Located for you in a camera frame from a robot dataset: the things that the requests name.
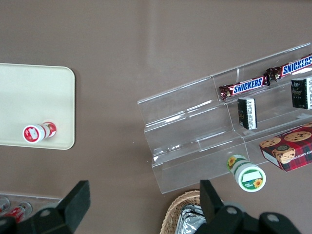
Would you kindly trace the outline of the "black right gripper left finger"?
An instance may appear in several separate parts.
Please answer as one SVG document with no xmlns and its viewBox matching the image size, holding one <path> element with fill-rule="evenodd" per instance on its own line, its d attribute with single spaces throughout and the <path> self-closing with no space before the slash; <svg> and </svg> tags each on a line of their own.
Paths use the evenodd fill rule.
<svg viewBox="0 0 312 234">
<path fill-rule="evenodd" d="M 79 181 L 56 207 L 39 210 L 27 220 L 14 216 L 0 218 L 2 234 L 73 234 L 91 205 L 90 183 Z"/>
</svg>

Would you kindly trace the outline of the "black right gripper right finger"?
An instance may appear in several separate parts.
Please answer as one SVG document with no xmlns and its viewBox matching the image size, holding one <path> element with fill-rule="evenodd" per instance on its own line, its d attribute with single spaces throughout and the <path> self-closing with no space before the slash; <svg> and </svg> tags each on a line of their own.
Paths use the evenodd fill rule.
<svg viewBox="0 0 312 234">
<path fill-rule="evenodd" d="M 254 218 L 234 205 L 224 205 L 209 180 L 200 181 L 200 205 L 206 219 L 198 234 L 299 234 L 284 215 L 264 212 Z"/>
</svg>

